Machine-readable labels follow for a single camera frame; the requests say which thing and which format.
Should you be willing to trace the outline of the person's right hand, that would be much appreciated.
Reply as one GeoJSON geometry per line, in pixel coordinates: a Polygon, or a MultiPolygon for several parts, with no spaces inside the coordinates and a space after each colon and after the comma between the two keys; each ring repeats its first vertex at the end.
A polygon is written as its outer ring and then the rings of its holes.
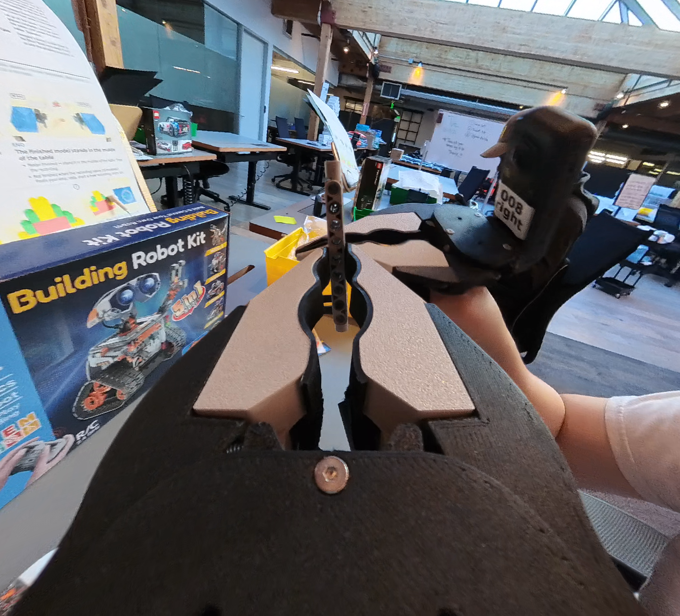
{"type": "Polygon", "coordinates": [[[480,346],[518,387],[526,389],[526,367],[500,309],[487,288],[471,288],[459,295],[431,290],[429,301],[480,346]]]}

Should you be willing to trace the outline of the grey desk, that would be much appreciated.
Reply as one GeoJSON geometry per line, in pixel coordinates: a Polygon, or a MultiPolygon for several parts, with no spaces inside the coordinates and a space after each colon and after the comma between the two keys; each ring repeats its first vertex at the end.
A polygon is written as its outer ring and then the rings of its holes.
{"type": "MultiPolygon", "coordinates": [[[[231,229],[228,275],[244,269],[226,291],[225,313],[245,305],[267,286],[265,268],[266,247],[274,240],[247,231],[231,229]]],[[[326,316],[316,325],[320,339],[330,351],[319,359],[322,372],[324,417],[319,446],[326,451],[350,449],[339,412],[339,403],[349,383],[350,357],[353,338],[358,326],[351,322],[347,332],[338,333],[332,318],[326,316]]],[[[1,510],[1,588],[14,582],[22,573],[54,551],[69,528],[84,493],[100,461],[132,412],[141,404],[131,406],[113,417],[85,443],[76,447],[44,475],[1,510]]]]}

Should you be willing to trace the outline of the white plastic bag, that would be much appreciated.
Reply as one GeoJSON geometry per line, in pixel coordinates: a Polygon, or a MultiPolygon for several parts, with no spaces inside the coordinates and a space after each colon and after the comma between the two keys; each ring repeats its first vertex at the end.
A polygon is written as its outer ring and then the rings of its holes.
{"type": "Polygon", "coordinates": [[[408,169],[396,166],[391,169],[388,178],[393,186],[404,190],[422,192],[442,203],[445,198],[454,198],[458,194],[458,187],[453,179],[441,177],[422,170],[408,169]]]}

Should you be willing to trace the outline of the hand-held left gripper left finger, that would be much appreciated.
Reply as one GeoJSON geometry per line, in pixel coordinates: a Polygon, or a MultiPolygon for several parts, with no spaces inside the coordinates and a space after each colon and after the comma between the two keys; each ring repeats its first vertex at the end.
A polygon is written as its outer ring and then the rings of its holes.
{"type": "Polygon", "coordinates": [[[324,399],[313,328],[324,314],[324,250],[251,299],[193,404],[201,417],[266,423],[294,450],[317,450],[324,399]]]}

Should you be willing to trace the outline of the wooden top office desk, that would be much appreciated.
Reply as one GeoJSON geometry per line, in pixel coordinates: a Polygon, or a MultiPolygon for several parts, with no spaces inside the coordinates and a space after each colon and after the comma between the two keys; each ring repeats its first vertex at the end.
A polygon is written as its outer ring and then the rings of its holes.
{"type": "Polygon", "coordinates": [[[332,147],[307,139],[279,137],[277,142],[284,144],[292,156],[291,172],[272,177],[271,183],[282,190],[310,195],[315,187],[322,185],[325,162],[333,157],[332,147]]]}
{"type": "Polygon", "coordinates": [[[194,202],[194,179],[203,163],[216,160],[216,155],[205,152],[170,153],[146,156],[139,160],[141,176],[145,181],[160,179],[165,188],[165,207],[175,208],[194,202]]]}
{"type": "Polygon", "coordinates": [[[240,196],[229,196],[229,201],[263,211],[271,209],[269,206],[257,203],[254,200],[256,177],[258,174],[257,165],[260,161],[276,160],[280,154],[286,152],[284,146],[251,139],[230,132],[215,131],[197,132],[197,135],[192,139],[192,146],[202,152],[216,154],[217,160],[227,165],[247,162],[248,176],[245,191],[240,196]]]}

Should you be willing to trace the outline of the person's right forearm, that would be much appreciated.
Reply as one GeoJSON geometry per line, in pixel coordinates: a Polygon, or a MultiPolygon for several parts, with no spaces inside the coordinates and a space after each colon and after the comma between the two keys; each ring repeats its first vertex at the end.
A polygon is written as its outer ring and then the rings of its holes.
{"type": "Polygon", "coordinates": [[[559,394],[522,360],[502,367],[536,408],[580,487],[679,512],[679,392],[559,394]]]}

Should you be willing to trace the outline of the whiteboard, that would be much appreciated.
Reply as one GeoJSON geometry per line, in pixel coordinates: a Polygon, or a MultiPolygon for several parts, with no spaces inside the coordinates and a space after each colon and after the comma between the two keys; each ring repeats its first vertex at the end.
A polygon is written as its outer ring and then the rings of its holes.
{"type": "Polygon", "coordinates": [[[491,178],[500,159],[483,158],[481,154],[498,142],[504,127],[502,122],[439,110],[424,160],[460,172],[473,167],[486,169],[491,178]]]}

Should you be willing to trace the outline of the pink sign board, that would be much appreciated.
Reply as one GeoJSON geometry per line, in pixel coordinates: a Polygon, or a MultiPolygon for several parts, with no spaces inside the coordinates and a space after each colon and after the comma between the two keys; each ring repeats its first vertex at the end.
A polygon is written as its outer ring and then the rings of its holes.
{"type": "Polygon", "coordinates": [[[615,207],[634,211],[640,210],[655,182],[654,177],[638,173],[630,174],[614,201],[615,207]]]}

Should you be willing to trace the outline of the large black office chair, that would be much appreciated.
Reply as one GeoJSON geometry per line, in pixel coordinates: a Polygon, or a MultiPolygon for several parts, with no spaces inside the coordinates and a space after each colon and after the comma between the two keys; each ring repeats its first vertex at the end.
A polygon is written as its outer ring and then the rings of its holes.
{"type": "Polygon", "coordinates": [[[506,318],[525,365],[537,357],[548,326],[574,295],[634,253],[648,232],[608,213],[595,215],[557,272],[516,313],[506,318]]]}

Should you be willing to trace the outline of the grey perforated building beam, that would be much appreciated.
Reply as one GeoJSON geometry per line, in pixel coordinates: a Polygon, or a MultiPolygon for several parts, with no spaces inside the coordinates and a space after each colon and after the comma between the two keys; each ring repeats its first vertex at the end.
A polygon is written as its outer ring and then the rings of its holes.
{"type": "Polygon", "coordinates": [[[325,175],[331,308],[336,331],[346,332],[350,316],[345,274],[344,185],[341,163],[337,160],[328,160],[325,164],[325,175]]]}

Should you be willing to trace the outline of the blue robot kit box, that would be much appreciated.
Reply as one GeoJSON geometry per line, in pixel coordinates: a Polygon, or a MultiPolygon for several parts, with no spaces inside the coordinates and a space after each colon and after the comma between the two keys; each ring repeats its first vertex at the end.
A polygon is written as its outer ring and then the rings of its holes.
{"type": "Polygon", "coordinates": [[[1,506],[225,314],[230,213],[204,204],[1,247],[1,506]]]}

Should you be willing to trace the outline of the large instruction sheet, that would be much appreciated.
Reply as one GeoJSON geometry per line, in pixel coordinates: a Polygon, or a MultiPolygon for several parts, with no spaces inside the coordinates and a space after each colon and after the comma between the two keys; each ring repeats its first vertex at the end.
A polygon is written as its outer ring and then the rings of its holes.
{"type": "Polygon", "coordinates": [[[69,27],[43,0],[1,0],[1,243],[152,210],[69,27]]]}

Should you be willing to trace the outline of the yellow plastic bin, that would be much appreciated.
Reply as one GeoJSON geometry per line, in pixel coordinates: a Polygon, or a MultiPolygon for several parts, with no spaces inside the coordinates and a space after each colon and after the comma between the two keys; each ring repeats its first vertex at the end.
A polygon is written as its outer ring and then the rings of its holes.
{"type": "Polygon", "coordinates": [[[305,233],[302,227],[298,227],[264,250],[268,286],[271,286],[299,263],[296,249],[304,244],[306,244],[305,233]]]}

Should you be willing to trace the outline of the toy car model box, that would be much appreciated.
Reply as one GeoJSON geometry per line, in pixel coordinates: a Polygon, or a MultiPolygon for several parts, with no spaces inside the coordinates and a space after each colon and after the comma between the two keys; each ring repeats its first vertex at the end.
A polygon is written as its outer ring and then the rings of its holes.
{"type": "Polygon", "coordinates": [[[142,108],[141,127],[152,156],[192,151],[192,112],[181,102],[164,108],[142,108]]]}

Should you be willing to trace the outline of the small instruction sheet on stand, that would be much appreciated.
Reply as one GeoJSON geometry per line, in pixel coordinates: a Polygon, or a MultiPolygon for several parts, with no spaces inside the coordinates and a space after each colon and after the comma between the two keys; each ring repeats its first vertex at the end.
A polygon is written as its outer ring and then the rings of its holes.
{"type": "Polygon", "coordinates": [[[312,109],[321,119],[324,127],[328,129],[333,140],[331,147],[335,160],[339,162],[343,190],[344,192],[355,190],[359,182],[360,170],[356,162],[350,136],[347,134],[336,112],[326,102],[311,90],[308,90],[307,94],[312,109]]]}

